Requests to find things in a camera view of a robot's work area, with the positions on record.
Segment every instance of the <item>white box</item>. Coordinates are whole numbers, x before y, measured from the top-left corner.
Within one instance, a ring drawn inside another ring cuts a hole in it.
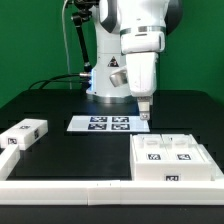
[[[24,119],[0,135],[1,148],[19,145],[26,150],[48,132],[46,120]]]
[[[135,135],[130,138],[130,166],[134,181],[210,181],[213,163],[192,136],[179,135],[165,143],[147,144],[158,135]]]

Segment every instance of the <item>black table surface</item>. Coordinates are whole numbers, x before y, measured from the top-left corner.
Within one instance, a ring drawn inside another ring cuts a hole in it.
[[[152,134],[192,134],[224,170],[224,108],[199,91],[157,91]],[[136,102],[103,104],[79,90],[29,90],[0,109],[0,133],[25,118],[48,120],[8,180],[130,180],[129,138],[137,133],[67,132],[74,115],[134,116]],[[224,223],[223,206],[0,206],[2,223]]]

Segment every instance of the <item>green backdrop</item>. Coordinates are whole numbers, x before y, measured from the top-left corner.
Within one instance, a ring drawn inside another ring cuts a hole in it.
[[[0,107],[33,82],[67,73],[62,35],[63,0],[0,0]],[[201,90],[224,104],[223,0],[183,0],[184,16],[167,37],[158,69],[159,89]],[[77,35],[66,10],[72,72],[82,71]],[[87,48],[96,63],[92,23],[84,24]],[[51,84],[50,88],[69,88]]]

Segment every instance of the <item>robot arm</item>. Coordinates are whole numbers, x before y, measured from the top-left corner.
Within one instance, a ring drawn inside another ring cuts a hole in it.
[[[168,4],[169,0],[118,0],[121,51],[126,55],[130,91],[137,97],[141,119],[150,118],[156,61],[165,49]]]
[[[114,86],[128,81],[131,95],[138,100],[140,118],[149,120],[152,95],[156,90],[158,53],[165,49],[165,16],[172,17],[171,29],[168,29],[171,32],[182,17],[181,0],[75,0],[75,4],[82,9],[94,5],[96,9],[93,17],[98,36],[98,60],[92,70],[94,82],[87,93],[100,98],[122,98],[129,91],[115,90],[107,83],[108,73]],[[119,66],[109,66],[111,58],[120,58]]]

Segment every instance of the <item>cable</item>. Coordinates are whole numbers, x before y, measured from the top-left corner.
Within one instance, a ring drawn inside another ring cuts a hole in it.
[[[59,75],[59,76],[55,76],[53,78],[50,78],[48,80],[46,80],[46,82],[44,82],[39,89],[43,89],[46,85],[48,85],[48,83],[50,83],[53,80],[57,80],[57,79],[64,79],[64,78],[71,78],[71,77],[79,77],[79,73],[75,73],[75,74],[66,74],[66,75]]]
[[[69,0],[65,0],[63,8],[62,8],[62,29],[63,29],[65,53],[66,53],[66,60],[67,60],[67,70],[68,70],[68,74],[71,74],[70,55],[69,55],[69,51],[68,51],[67,33],[66,33],[66,26],[65,26],[65,8],[66,8],[68,2],[69,2]]]
[[[39,84],[39,83],[42,83],[42,82],[71,82],[71,81],[60,81],[60,80],[40,80],[40,81],[37,81],[35,83],[33,83],[32,85],[30,85],[30,87],[28,88],[28,90],[31,90],[33,86]],[[87,81],[72,81],[72,83],[87,83]]]

